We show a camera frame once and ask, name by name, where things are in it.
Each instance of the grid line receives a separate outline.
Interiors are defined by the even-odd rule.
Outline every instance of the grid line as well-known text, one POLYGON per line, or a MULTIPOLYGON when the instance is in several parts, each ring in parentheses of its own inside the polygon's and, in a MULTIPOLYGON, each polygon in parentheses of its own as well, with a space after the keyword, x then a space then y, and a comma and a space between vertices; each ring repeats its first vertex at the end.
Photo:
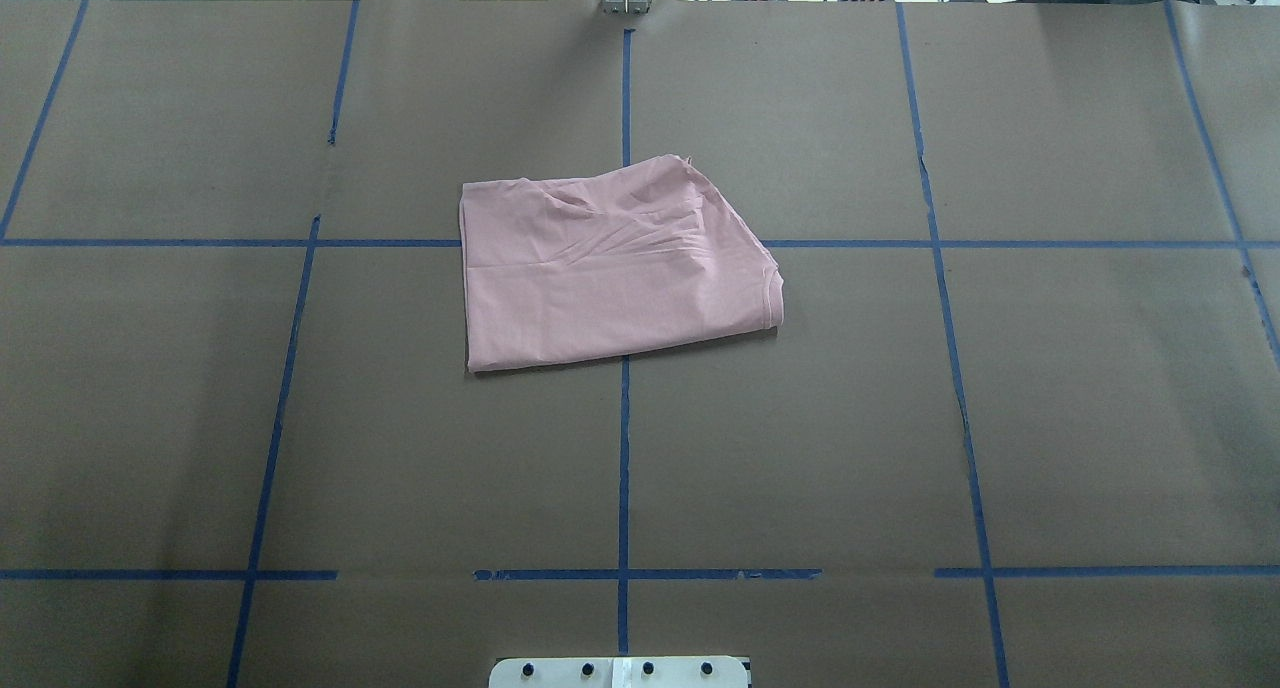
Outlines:
MULTIPOLYGON (((1280 240, 938 240, 943 249, 1280 249, 1280 240)), ((767 249, 933 249, 915 238, 763 238, 767 249)), ((27 249, 457 249, 458 238, 0 238, 27 249)))
MULTIPOLYGON (((1213 578, 1280 577, 1280 565, 1065 565, 993 568, 996 578, 1213 578)), ((934 578, 982 578, 977 568, 940 568, 934 578)))
POLYGON ((991 625, 991 643, 996 660, 996 678, 1001 688, 1009 688, 1009 665, 1005 660, 1005 638, 1000 624, 1000 604, 996 598, 996 578, 991 569, 991 545, 987 540, 987 520, 982 506, 982 483, 978 480, 978 459, 974 455, 973 430, 969 425, 969 404, 964 393, 964 373, 960 372, 960 350, 956 347, 955 322, 951 315, 951 295, 947 292, 946 265, 942 261, 942 238, 938 233, 937 211, 933 206, 933 185, 929 170, 924 164, 924 130, 920 127, 920 105, 915 95, 915 73, 911 68, 911 47, 906 33, 906 13, 902 4, 895 4, 897 13, 899 41, 902 47, 902 70, 906 77, 906 95, 911 109, 911 129, 915 136, 915 155, 920 170, 920 191, 924 205, 928 206, 929 238, 933 242, 933 272, 938 283, 938 301, 942 306, 942 325, 947 338, 947 356, 951 361, 951 384, 955 389, 956 404, 964 428, 964 451, 968 460, 969 501, 973 509, 973 523, 978 538, 978 558, 982 561, 982 583, 987 597, 987 620, 991 625))
MULTIPOLYGON (((320 233, 320 217, 311 220, 310 240, 316 240, 320 233)), ((280 393, 275 402, 275 419, 271 425, 271 442, 266 451, 266 469, 262 473, 262 491, 257 503, 257 519, 253 523, 253 538, 248 552, 248 569, 244 588, 241 593, 239 619, 236 624, 236 638, 232 642, 232 659, 227 669, 227 688, 236 688, 239 682, 241 657, 244 655, 244 639, 248 634, 248 619, 253 606, 253 587, 257 583, 257 567, 262 556, 262 538, 266 533, 266 515, 271 505, 271 487, 275 480, 275 464, 280 455, 280 439, 284 436, 284 409, 289 402, 289 387, 293 384, 293 366, 298 357, 298 332, 302 329, 302 311, 307 304, 307 288, 311 284, 311 267, 315 263, 316 247, 307 246, 302 260, 302 278, 298 281, 298 297, 293 303, 293 322, 289 327, 289 347, 284 354, 284 370, 280 375, 280 393)))
POLYGON ((1174 17, 1174 4, 1165 1, 1165 20, 1169 23, 1169 37, 1174 43, 1174 56, 1178 59, 1178 72, 1183 78, 1183 90, 1187 92, 1187 102, 1192 109, 1192 118, 1196 120, 1196 130, 1199 133, 1201 143, 1204 146, 1204 156, 1208 168, 1213 174, 1213 183, 1217 194, 1222 201, 1222 210, 1231 224, 1231 237, 1235 237, 1235 246, 1240 251, 1240 263, 1244 263, 1244 275, 1249 281, 1249 290, 1253 292, 1253 302, 1262 318, 1262 329, 1266 331, 1267 345, 1271 347, 1271 359, 1280 370, 1280 338, 1276 338, 1275 324, 1271 322, 1271 311, 1267 309, 1267 301, 1262 297, 1262 286, 1258 284, 1258 274, 1253 270, 1253 260, 1244 243, 1244 231, 1240 229, 1240 219, 1235 215, 1235 205, 1231 201, 1231 192, 1226 188, 1226 179, 1222 176, 1222 168, 1217 161, 1217 151, 1204 127, 1204 115, 1201 113, 1199 100, 1196 97, 1196 86, 1192 84, 1190 73, 1187 69, 1187 59, 1183 56, 1183 40, 1178 33, 1178 19, 1174 17))
POLYGON ((342 96, 347 91, 347 68, 351 66, 351 45, 356 41, 356 18, 360 15, 360 1, 351 1, 347 17, 347 41, 342 46, 342 64, 338 68, 338 87, 333 91, 333 123, 329 125, 329 145, 338 142, 338 118, 342 116, 342 96))
POLYGON ((45 132, 45 121, 49 120, 49 111, 54 107, 58 87, 63 82, 63 74, 67 73, 67 64, 72 59, 72 49, 76 47, 76 38, 79 36, 87 10, 88 1, 82 0, 79 8, 76 9, 76 20, 72 22, 72 29, 67 36, 67 45, 63 46, 63 56, 58 60, 58 69, 54 70, 54 79, 49 83, 45 104, 40 106, 36 128, 32 128, 31 139, 27 142, 27 152, 22 155, 22 165, 18 168, 18 176, 14 178, 13 191, 9 191, 9 201, 4 206, 4 217, 0 217, 0 238, 4 238, 5 233, 9 233, 9 223, 13 220, 14 210, 18 210, 18 197, 22 194, 23 183, 27 182, 27 170, 31 169, 31 161, 36 156, 36 146, 40 145, 41 133, 45 132))
POLYGON ((0 581, 337 581, 338 570, 169 570, 31 568, 0 570, 0 581))

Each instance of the tape mark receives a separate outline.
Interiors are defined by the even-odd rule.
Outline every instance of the tape mark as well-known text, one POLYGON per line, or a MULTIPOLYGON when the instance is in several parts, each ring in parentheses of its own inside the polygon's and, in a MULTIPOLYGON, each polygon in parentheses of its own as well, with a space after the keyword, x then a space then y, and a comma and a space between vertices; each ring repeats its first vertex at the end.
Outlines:
POLYGON ((1178 19, 1174 17, 1174 6, 1165 1, 1165 20, 1169 23, 1169 36, 1174 43, 1174 56, 1178 59, 1178 72, 1183 78, 1183 90, 1187 92, 1187 102, 1192 109, 1192 118, 1196 121, 1196 130, 1199 133, 1201 143, 1204 146, 1204 155, 1208 159, 1208 168, 1213 174, 1217 185, 1217 194, 1226 210, 1226 219, 1231 224, 1231 237, 1235 238, 1235 247, 1240 251, 1240 263, 1244 265, 1244 275, 1253 292, 1253 304, 1257 306, 1258 316, 1262 318, 1262 331, 1267 338, 1267 347, 1271 349, 1271 359, 1280 370, 1280 338, 1276 338, 1275 322, 1271 320, 1271 309, 1267 308, 1266 297, 1262 295, 1262 286, 1258 284, 1257 270, 1253 270, 1253 260, 1249 256, 1244 231, 1240 229, 1240 219, 1235 214, 1235 205, 1231 201, 1231 192, 1226 188, 1226 179, 1222 176, 1221 165, 1217 161, 1217 151, 1208 136, 1208 127, 1204 124, 1204 115, 1201 113, 1199 100, 1196 97, 1196 86, 1192 84, 1190 73, 1187 69, 1187 59, 1183 55, 1183 40, 1178 33, 1178 19))
POLYGON ((248 577, 241 593, 239 619, 236 624, 236 638, 232 643, 230 665, 227 669, 227 687, 236 688, 239 682, 241 657, 244 655, 244 638, 248 634, 248 619, 253 606, 253 586, 259 561, 262 556, 262 537, 266 532, 266 515, 271 505, 271 487, 275 482, 275 464, 280 455, 280 439, 284 436, 284 409, 289 402, 289 387, 293 384, 293 366, 298 356, 298 332, 302 327, 302 311, 307 304, 307 289, 311 284, 311 267, 316 254, 316 238, 320 234, 320 217, 311 220, 311 234, 307 238, 306 258, 302 260, 302 278, 298 281, 298 297, 293 303, 293 322, 289 327, 289 345, 284 354, 284 370, 280 375, 280 393, 275 402, 275 419, 271 425, 271 441, 266 451, 266 469, 262 473, 262 491, 257 501, 257 519, 253 523, 253 538, 248 552, 248 577))
POLYGON ((360 1, 351 1, 351 14, 347 17, 347 41, 342 46, 342 65, 338 68, 338 87, 333 92, 333 123, 329 124, 329 145, 338 142, 338 118, 342 115, 342 95, 347 91, 347 69, 351 66, 351 46, 356 41, 356 17, 360 15, 360 1))
POLYGON ((147 569, 17 569, 0 570, 0 581, 337 581, 338 570, 147 570, 147 569))
MULTIPOLYGON (((627 569, 627 581, 814 581, 818 568, 659 568, 627 569)), ((614 569, 476 570, 477 582, 617 581, 614 569)))
MULTIPOLYGON (((1016 578, 1213 578, 1213 577, 1280 577, 1280 565, 1078 565, 995 568, 1001 579, 1016 578)), ((940 568, 934 578, 977 579, 980 568, 940 568)))
POLYGON ((622 168, 631 165, 631 35, 622 31, 622 168))
POLYGON ((951 384, 955 389, 956 404, 964 428, 964 450, 969 468, 969 500, 973 506, 973 523, 978 538, 978 556, 982 561, 983 588, 987 597, 987 619, 991 624, 991 643, 996 661, 996 676, 1001 688, 1009 688, 1009 666, 1005 659, 1005 638, 1000 623, 1000 605, 996 600, 996 579, 991 569, 991 546, 987 538, 987 520, 982 506, 982 483, 978 480, 978 459, 974 455, 973 430, 969 425, 969 404, 964 393, 964 375, 960 372, 960 350, 956 348, 955 322, 951 315, 951 295, 947 292, 946 265, 942 261, 942 238, 938 233, 937 211, 933 206, 933 185, 924 165, 924 132, 920 127, 920 106, 915 92, 915 74, 911 68, 911 47, 906 32, 906 14, 902 4, 895 4, 897 10, 899 41, 902 50, 902 70, 906 77, 908 101, 911 109, 911 129, 915 136, 915 151, 919 159, 920 188, 924 205, 928 208, 929 240, 933 243, 933 270, 938 283, 938 301, 942 304, 942 325, 947 338, 947 356, 951 359, 951 384))
POLYGON ((622 396, 618 428, 618 655, 630 650, 631 569, 631 356, 622 356, 622 396))
POLYGON ((72 49, 76 47, 76 38, 79 36, 79 29, 84 23, 84 13, 88 10, 88 1, 82 0, 79 8, 76 10, 76 19, 72 22, 70 33, 67 36, 67 45, 63 46, 63 56, 58 60, 58 69, 54 70, 54 79, 49 83, 49 92, 45 95, 45 104, 40 106, 40 116, 36 118, 36 128, 31 132, 31 139, 27 141, 27 152, 22 155, 22 164, 18 168, 18 176, 14 178, 13 191, 9 191, 9 201, 4 206, 4 217, 0 217, 0 238, 4 238, 9 233, 9 223, 13 220, 14 210, 18 210, 18 197, 22 194, 23 183, 27 183, 27 170, 31 169, 31 161, 36 156, 36 146, 40 145, 40 137, 45 133, 45 123, 49 120, 49 111, 54 107, 54 100, 58 96, 58 87, 63 83, 63 77, 67 73, 67 64, 72 58, 72 49))

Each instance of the blue tape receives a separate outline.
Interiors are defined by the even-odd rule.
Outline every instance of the blue tape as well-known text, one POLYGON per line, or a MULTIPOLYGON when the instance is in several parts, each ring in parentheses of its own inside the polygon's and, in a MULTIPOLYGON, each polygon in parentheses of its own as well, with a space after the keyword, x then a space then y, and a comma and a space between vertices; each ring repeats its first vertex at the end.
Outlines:
POLYGON ((1174 5, 1165 1, 1165 20, 1169 23, 1169 36, 1174 43, 1174 56, 1178 59, 1178 72, 1183 78, 1183 90, 1187 92, 1187 101, 1192 109, 1192 118, 1196 119, 1196 129, 1199 132, 1201 142, 1204 146, 1204 155, 1208 159, 1208 168, 1213 173, 1213 182, 1217 183, 1217 193, 1222 199, 1222 208, 1226 210, 1226 219, 1231 224, 1231 234, 1235 237, 1235 246, 1240 251, 1240 261, 1244 265, 1245 278, 1249 281, 1249 290, 1253 292, 1253 304, 1258 308, 1262 318, 1262 331, 1266 332, 1267 347, 1271 349, 1271 359, 1276 368, 1280 368, 1280 338, 1276 338, 1275 322, 1271 320, 1271 309, 1267 308, 1266 297, 1262 295, 1262 286, 1258 284, 1258 275, 1253 270, 1253 260, 1244 242, 1244 231, 1240 229, 1240 220, 1235 215, 1235 205, 1231 202, 1231 193, 1226 191, 1226 179, 1222 178, 1222 169, 1217 161, 1217 151, 1208 137, 1208 128, 1204 127, 1204 115, 1201 113, 1199 100, 1196 97, 1196 86, 1192 84, 1190 73, 1187 69, 1187 59, 1183 55, 1183 40, 1178 33, 1178 20, 1174 18, 1174 5))
POLYGON ((236 622, 236 638, 232 641, 232 660, 227 666, 227 688, 239 683, 239 664, 244 656, 244 637, 248 634, 248 615, 253 606, 253 587, 256 582, 246 581, 241 590, 241 610, 236 622))
POLYGON ((307 238, 307 254, 302 260, 302 278, 298 283, 297 302, 293 303, 293 324, 289 327, 289 347, 284 354, 284 370, 280 377, 280 395, 275 402, 275 419, 271 425, 271 442, 266 451, 266 469, 262 473, 262 492, 257 501, 257 519, 253 523, 253 541, 248 552, 248 578, 241 595, 239 620, 236 625, 236 639, 232 643, 232 660, 227 669, 227 687, 234 688, 239 680, 241 656, 244 652, 244 637, 248 633, 248 616, 253 605, 253 583, 259 561, 262 556, 262 536, 266 532, 266 515, 271 504, 271 487, 275 482, 275 464, 280 455, 280 439, 284 436, 284 409, 289 402, 289 387, 293 384, 293 364, 298 356, 298 332, 302 327, 302 311, 307 304, 307 289, 311 286, 311 267, 316 254, 316 239, 320 234, 320 217, 311 220, 311 234, 307 238))
POLYGON ((631 165, 631 33, 622 31, 622 165, 631 165))
MULTIPOLYGON (((0 581, 246 581, 247 570, 148 569, 17 569, 0 570, 0 581)), ((264 570, 257 581, 337 581, 338 570, 264 570)))
POLYGON ((945 249, 1234 249, 1230 240, 942 240, 945 249))
POLYGON ((325 249, 457 249, 457 238, 323 238, 315 242, 325 249))
POLYGON ((342 115, 342 95, 347 91, 347 68, 351 65, 351 45, 356 41, 356 17, 360 14, 360 1, 351 1, 351 15, 347 18, 347 42, 342 46, 342 65, 338 68, 338 87, 333 92, 333 123, 329 125, 329 145, 338 142, 338 118, 342 115))
POLYGON ((67 73, 67 64, 72 58, 72 49, 76 47, 76 37, 79 36, 79 29, 84 23, 86 10, 88 10, 88 1, 82 0, 79 9, 76 10, 76 20, 72 22, 72 32, 67 36, 67 45, 63 46, 63 56, 58 60, 58 69, 54 70, 54 79, 49 83, 45 105, 40 106, 36 128, 32 129, 31 139, 27 141, 27 152, 22 155, 18 176, 13 182, 13 191, 9 191, 9 202, 4 206, 4 217, 0 217, 0 238, 4 238, 5 233, 9 233, 13 211, 18 208, 18 196, 22 194, 23 183, 27 183, 27 170, 31 169, 31 161, 36 156, 36 146, 40 145, 41 133, 45 133, 45 121, 49 120, 49 111, 54 107, 54 97, 58 95, 58 86, 63 82, 63 74, 67 73))
POLYGON ((68 249, 301 249, 301 238, 5 238, 0 246, 68 249))
POLYGON ((622 398, 618 414, 618 655, 627 655, 631 570, 631 356, 622 356, 622 398))
POLYGON ((906 14, 902 4, 895 4, 897 10, 897 32, 902 47, 902 69, 906 77, 908 101, 911 109, 911 128, 915 136, 915 151, 920 170, 920 188, 924 192, 924 205, 928 206, 929 240, 933 242, 933 270, 938 283, 938 301, 942 304, 942 325, 946 329, 947 356, 951 359, 951 384, 955 387, 956 403, 960 407, 960 421, 964 427, 965 459, 969 463, 969 500, 973 505, 973 523, 978 536, 978 556, 982 561, 983 588, 987 596, 987 618, 991 624, 991 643, 996 660, 996 676, 1001 688, 1009 688, 1009 666, 1005 660, 1005 637, 1000 624, 1000 605, 996 600, 996 579, 991 570, 991 546, 987 540, 987 520, 982 509, 982 486, 978 480, 978 459, 973 450, 973 430, 969 425, 969 402, 965 400, 964 375, 960 372, 960 350, 956 348, 955 322, 951 316, 951 295, 947 292, 946 267, 942 263, 942 238, 938 233, 937 211, 933 206, 933 187, 924 165, 924 132, 920 128, 920 106, 915 92, 915 74, 911 68, 911 47, 906 33, 906 14))
POLYGON ((617 581, 626 573, 631 581, 813 581, 822 575, 818 568, 658 568, 627 569, 531 569, 531 570, 476 570, 479 582, 536 582, 536 581, 617 581))
POLYGON ((728 568, 728 569, 649 569, 631 570, 632 581, 813 581, 817 568, 728 568))
MULTIPOLYGON (((768 249, 932 249, 910 238, 780 238, 768 249)), ((1234 240, 942 240, 943 249, 1238 249, 1234 240)), ((186 247, 200 249, 456 249, 458 238, 0 238, 0 247, 186 247)), ((1280 249, 1280 240, 1244 240, 1247 249, 1280 249)))
POLYGON ((456 249, 457 238, 3 238, 0 246, 72 247, 72 249, 120 249, 120 247, 182 247, 182 249, 456 249))
POLYGON ((928 240, 838 240, 838 238, 817 238, 817 240, 760 240, 767 249, 928 249, 928 240))
MULTIPOLYGON (((1083 565, 992 569, 996 578, 1213 578, 1280 577, 1280 565, 1083 565)), ((982 578, 978 568, 940 568, 934 578, 982 578)))

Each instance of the pink cloth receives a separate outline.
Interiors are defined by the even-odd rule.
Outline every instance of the pink cloth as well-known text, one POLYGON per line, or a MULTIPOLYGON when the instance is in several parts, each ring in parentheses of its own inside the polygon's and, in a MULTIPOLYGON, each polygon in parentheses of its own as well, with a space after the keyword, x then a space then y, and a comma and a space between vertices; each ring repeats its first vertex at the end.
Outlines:
POLYGON ((462 187, 467 370, 666 349, 782 324, 778 265, 675 155, 462 187))

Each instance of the pink t-shirt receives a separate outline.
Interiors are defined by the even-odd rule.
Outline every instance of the pink t-shirt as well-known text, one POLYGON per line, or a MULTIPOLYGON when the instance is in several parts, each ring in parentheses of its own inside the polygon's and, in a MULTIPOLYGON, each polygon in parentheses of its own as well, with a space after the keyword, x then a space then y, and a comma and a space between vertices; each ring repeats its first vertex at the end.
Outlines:
POLYGON ((782 324, 778 265, 685 159, 466 183, 467 370, 666 349, 782 324))

